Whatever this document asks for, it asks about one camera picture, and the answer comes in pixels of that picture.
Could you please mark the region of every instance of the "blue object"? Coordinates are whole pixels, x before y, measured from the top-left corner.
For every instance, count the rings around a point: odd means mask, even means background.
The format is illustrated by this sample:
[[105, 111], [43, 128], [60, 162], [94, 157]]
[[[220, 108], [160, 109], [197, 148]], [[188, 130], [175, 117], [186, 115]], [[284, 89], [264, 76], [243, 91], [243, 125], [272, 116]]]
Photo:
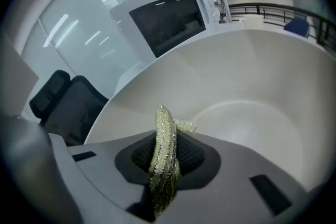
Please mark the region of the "blue object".
[[300, 35], [302, 37], [308, 37], [309, 34], [309, 24], [302, 19], [294, 18], [284, 27], [284, 30], [290, 31], [294, 34]]

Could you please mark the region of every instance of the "office chair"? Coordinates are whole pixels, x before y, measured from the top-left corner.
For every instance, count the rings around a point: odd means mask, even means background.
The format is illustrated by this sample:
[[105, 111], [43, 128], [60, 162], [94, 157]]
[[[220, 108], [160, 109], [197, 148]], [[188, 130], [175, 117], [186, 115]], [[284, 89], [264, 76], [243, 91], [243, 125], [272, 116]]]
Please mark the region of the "office chair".
[[305, 20], [294, 18], [289, 23], [287, 23], [283, 28], [286, 31], [290, 31], [294, 34], [308, 38], [309, 24]]
[[81, 145], [107, 101], [85, 77], [70, 80], [58, 70], [29, 106], [48, 133], [61, 135], [67, 145]]

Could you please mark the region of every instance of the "black screen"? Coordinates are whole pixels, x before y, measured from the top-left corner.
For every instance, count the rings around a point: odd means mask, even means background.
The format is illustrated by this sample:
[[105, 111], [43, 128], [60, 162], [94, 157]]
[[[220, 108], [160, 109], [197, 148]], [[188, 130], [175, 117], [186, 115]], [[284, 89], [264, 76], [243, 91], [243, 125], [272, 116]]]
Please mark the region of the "black screen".
[[156, 57], [205, 30], [196, 0], [159, 0], [130, 15]]

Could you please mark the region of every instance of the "chair backrest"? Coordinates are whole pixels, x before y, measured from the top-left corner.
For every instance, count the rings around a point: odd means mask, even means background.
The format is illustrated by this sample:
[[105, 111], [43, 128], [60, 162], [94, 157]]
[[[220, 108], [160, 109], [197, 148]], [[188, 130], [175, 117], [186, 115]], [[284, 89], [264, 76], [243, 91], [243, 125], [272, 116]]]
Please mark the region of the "chair backrest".
[[69, 84], [70, 75], [65, 71], [57, 70], [35, 97], [31, 99], [29, 102], [30, 109], [35, 117], [41, 119], [41, 125], [47, 120], [51, 110], [69, 87]]
[[290, 31], [302, 37], [308, 37], [309, 35], [309, 24], [302, 19], [294, 18], [283, 28], [284, 30]]
[[83, 144], [108, 99], [83, 76], [69, 81], [57, 97], [41, 125], [48, 133], [61, 135], [68, 145]]

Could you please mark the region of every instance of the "glittery gold ribbon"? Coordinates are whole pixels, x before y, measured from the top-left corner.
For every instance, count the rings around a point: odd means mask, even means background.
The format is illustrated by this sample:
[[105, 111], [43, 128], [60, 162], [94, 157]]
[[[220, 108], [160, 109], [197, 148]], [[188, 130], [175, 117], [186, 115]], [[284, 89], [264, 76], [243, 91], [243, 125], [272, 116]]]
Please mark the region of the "glittery gold ribbon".
[[174, 120], [161, 103], [156, 110], [156, 144], [149, 168], [150, 191], [155, 217], [158, 217], [173, 200], [177, 181], [181, 177], [176, 158], [176, 129], [195, 132], [196, 122]]

